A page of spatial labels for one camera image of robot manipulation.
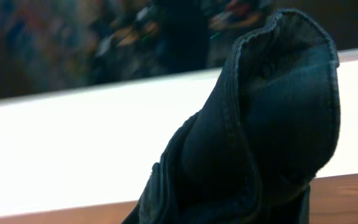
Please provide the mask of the black cloth shorts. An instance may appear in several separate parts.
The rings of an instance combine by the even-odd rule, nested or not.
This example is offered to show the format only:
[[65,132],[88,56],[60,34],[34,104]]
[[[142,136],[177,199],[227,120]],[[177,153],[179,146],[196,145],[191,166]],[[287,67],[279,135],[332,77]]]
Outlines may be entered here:
[[309,223],[341,110],[331,36],[278,9],[238,38],[204,106],[169,141],[126,223]]

